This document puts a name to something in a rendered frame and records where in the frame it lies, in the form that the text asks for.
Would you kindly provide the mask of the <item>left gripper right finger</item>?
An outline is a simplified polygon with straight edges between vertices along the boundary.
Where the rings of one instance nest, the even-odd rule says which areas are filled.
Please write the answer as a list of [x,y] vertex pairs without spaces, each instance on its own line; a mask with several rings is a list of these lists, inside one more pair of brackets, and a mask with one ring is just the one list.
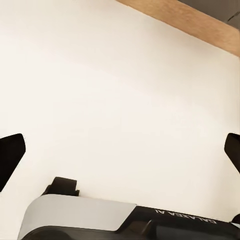
[[224,151],[240,173],[240,135],[228,133],[225,140]]

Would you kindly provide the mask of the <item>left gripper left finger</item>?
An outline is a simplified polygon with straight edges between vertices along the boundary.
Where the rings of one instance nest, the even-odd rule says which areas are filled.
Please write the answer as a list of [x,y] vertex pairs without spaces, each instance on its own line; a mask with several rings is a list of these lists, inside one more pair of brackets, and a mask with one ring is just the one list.
[[26,152],[21,133],[0,138],[0,193]]

